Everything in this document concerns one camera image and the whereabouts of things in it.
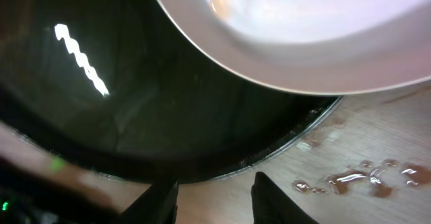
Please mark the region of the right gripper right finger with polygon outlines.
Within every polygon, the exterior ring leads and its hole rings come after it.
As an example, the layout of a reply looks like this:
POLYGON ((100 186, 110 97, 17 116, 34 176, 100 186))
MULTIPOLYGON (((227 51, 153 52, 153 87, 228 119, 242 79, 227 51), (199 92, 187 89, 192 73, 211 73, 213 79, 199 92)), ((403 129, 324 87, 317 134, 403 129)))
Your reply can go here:
POLYGON ((251 197, 254 224, 319 224, 263 172, 255 174, 251 197))

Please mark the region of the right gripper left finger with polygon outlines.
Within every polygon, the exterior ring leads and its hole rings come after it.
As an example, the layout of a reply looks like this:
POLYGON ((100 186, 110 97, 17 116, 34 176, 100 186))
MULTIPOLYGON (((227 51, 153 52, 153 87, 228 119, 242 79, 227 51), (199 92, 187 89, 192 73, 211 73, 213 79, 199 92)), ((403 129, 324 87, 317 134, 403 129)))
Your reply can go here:
POLYGON ((165 179, 154 182, 111 224, 175 224, 178 182, 165 179))

